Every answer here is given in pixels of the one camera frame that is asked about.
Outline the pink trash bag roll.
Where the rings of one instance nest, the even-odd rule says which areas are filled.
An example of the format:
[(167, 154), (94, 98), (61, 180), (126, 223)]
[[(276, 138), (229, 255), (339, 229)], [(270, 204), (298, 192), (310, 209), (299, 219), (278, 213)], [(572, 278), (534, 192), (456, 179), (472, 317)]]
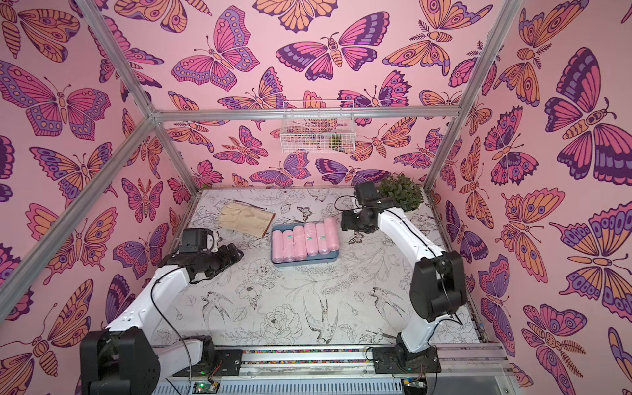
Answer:
[(324, 219), (324, 232), (325, 240), (328, 249), (338, 251), (340, 249), (340, 240), (338, 236), (338, 224), (333, 217), (326, 217)]
[(330, 249), (328, 246), (325, 227), (323, 222), (317, 222), (315, 225), (316, 235), (317, 235), (317, 245), (319, 248), (319, 254), (327, 255), (330, 253)]
[(272, 262), (283, 263), (284, 262), (284, 236), (281, 230), (274, 230), (272, 234)]
[(309, 257), (317, 256), (319, 254), (319, 244), (314, 222), (306, 222), (304, 224), (304, 238), (307, 255)]
[(283, 231), (283, 261), (294, 262), (296, 260), (294, 234), (292, 230)]
[(292, 231), (296, 261), (304, 261), (308, 257), (304, 227), (302, 225), (297, 225)]

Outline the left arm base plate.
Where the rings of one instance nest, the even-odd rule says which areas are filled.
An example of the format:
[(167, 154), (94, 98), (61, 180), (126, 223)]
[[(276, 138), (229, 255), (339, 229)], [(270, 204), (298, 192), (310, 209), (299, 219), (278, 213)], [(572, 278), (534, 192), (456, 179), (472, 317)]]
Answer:
[(215, 350), (211, 359), (204, 357), (193, 367), (193, 377), (236, 377), (240, 374), (242, 349)]

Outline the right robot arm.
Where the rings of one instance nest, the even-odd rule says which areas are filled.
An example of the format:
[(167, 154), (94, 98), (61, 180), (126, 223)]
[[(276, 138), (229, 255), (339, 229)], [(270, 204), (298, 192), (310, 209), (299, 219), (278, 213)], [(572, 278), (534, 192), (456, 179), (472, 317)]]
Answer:
[(367, 234), (379, 230), (411, 264), (409, 298), (415, 314), (398, 334), (394, 352), (402, 365), (418, 361), (431, 354), (431, 339), (438, 327), (455, 321), (467, 302), (463, 258), (428, 239), (391, 197), (379, 195), (374, 183), (355, 186), (354, 197), (358, 207), (342, 213), (342, 230)]

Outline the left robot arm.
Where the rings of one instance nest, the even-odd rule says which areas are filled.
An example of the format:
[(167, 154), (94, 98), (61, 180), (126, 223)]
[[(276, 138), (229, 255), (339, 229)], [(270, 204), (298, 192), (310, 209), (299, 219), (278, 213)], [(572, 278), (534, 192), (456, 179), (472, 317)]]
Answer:
[(151, 345), (166, 311), (188, 286), (210, 281), (245, 256), (235, 244), (214, 245), (209, 229), (192, 228), (166, 255), (149, 284), (128, 307), (100, 331), (89, 332), (80, 345), (83, 394), (151, 394), (159, 383), (195, 365), (216, 370), (220, 361), (212, 337), (181, 337), (160, 348)]

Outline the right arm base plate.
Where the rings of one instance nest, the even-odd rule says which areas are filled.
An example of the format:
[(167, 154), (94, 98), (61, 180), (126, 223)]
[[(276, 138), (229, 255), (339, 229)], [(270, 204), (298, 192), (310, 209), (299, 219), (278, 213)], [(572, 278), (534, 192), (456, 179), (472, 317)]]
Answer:
[(377, 374), (441, 373), (437, 347), (410, 353), (401, 347), (372, 347), (370, 360)]

